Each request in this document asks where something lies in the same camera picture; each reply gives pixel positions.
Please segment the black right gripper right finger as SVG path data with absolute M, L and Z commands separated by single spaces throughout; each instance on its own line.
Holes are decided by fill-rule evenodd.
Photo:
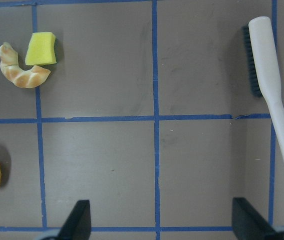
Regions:
M 232 230 L 238 240 L 279 239 L 279 233 L 243 197 L 232 199 Z

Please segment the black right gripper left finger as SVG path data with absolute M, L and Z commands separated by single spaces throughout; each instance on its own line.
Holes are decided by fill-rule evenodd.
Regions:
M 90 201 L 79 200 L 57 235 L 58 240 L 88 240 L 91 235 Z

